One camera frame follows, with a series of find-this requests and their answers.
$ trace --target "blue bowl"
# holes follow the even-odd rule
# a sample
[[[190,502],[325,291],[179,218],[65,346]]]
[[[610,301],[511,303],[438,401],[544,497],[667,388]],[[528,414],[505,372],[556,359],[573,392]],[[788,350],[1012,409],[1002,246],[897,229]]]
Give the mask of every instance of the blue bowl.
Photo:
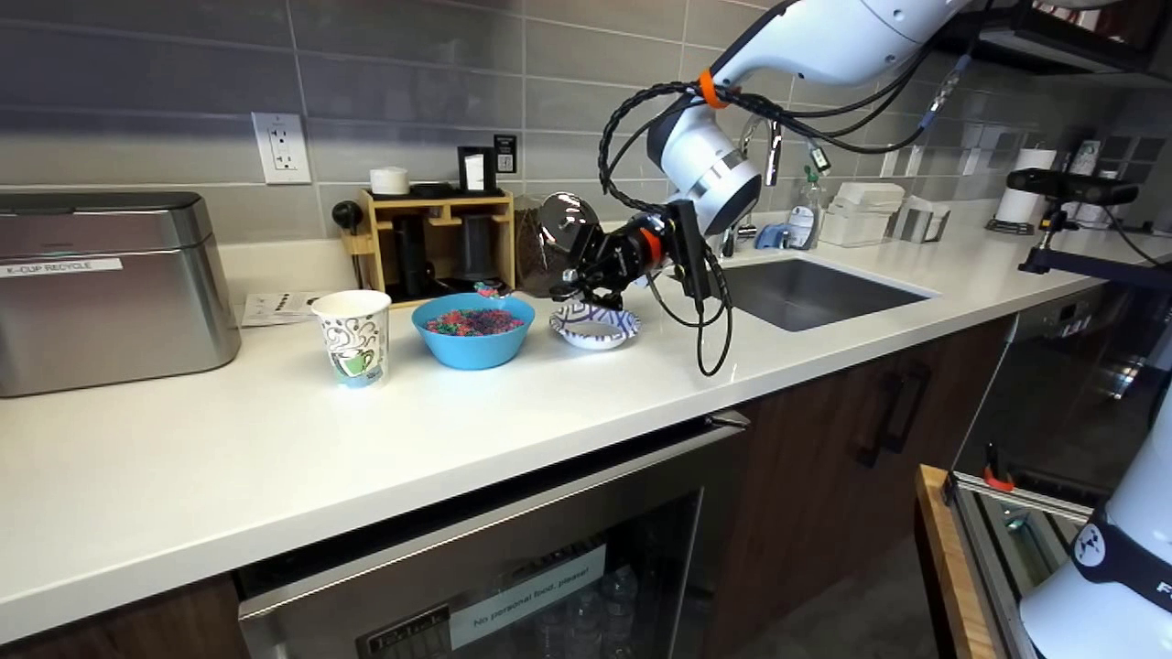
[[[482,335],[455,335],[455,331],[433,331],[429,323],[449,309],[482,309],[496,308],[517,319],[517,329],[509,331],[482,331]],[[449,370],[494,370],[524,346],[528,329],[533,325],[533,303],[521,296],[478,296],[478,291],[449,291],[422,303],[408,323],[424,346]]]

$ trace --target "white countertop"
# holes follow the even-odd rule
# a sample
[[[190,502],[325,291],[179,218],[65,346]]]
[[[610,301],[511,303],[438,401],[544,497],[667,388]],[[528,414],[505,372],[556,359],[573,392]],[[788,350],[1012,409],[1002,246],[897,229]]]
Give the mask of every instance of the white countertop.
[[[1074,242],[1130,259],[1109,235],[1058,246]],[[240,353],[212,372],[4,400],[0,643],[1092,285],[1016,273],[1027,246],[817,248],[810,259],[929,301],[804,331],[736,314],[719,375],[694,372],[693,331],[632,290],[639,335],[622,350],[556,342],[537,301],[517,361],[456,372],[424,353],[408,303],[395,303],[390,372],[362,392],[328,381],[316,325],[274,325],[245,329]],[[222,248],[222,262],[233,296],[346,278],[332,242]]]

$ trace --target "spice rack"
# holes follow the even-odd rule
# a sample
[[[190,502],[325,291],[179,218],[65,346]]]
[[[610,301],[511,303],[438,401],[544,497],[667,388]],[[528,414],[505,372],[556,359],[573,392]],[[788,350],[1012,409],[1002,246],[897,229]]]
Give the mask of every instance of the spice rack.
[[[362,224],[340,235],[353,259],[362,290],[404,290],[404,246],[395,229],[408,229],[422,242],[429,278],[449,283],[462,273],[462,226],[463,218],[494,224],[494,270],[517,290],[517,218],[511,196],[375,196],[362,195]]]

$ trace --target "cabinet door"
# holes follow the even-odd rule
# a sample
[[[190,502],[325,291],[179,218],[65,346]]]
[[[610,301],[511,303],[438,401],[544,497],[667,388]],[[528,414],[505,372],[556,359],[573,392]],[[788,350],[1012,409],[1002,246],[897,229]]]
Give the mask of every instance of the cabinet door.
[[[225,578],[0,649],[0,659],[245,659]]]
[[[1005,323],[990,323],[747,407],[706,655],[727,655],[911,534],[915,468],[950,461],[1002,331]]]

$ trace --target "gray tile backsplash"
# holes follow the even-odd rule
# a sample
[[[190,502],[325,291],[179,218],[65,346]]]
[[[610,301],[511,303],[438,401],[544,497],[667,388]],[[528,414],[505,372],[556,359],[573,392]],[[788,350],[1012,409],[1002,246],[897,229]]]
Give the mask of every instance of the gray tile backsplash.
[[[654,80],[694,75],[750,25],[766,0],[0,0],[0,190],[181,187],[208,196],[222,242],[332,235],[332,201],[366,187],[366,168],[405,163],[455,179],[462,141],[521,134],[521,170],[501,174],[521,203],[579,190],[599,214],[626,209],[596,187],[596,134],[610,109]],[[920,124],[950,54],[929,54],[907,92],[853,131],[893,141]],[[883,80],[814,89],[788,74],[742,80],[778,104],[848,103]],[[299,112],[316,184],[263,187],[249,112]],[[622,121],[616,147],[661,103]],[[1081,128],[1124,131],[1120,163],[1159,174],[1172,156],[1172,100],[1048,84],[970,64],[921,134],[920,195],[994,196],[1021,141]],[[760,162],[766,124],[727,109],[722,124]],[[636,141],[622,190],[667,196]],[[842,179],[875,179],[883,156],[828,147]],[[788,170],[760,209],[788,201],[804,141],[788,140]]]

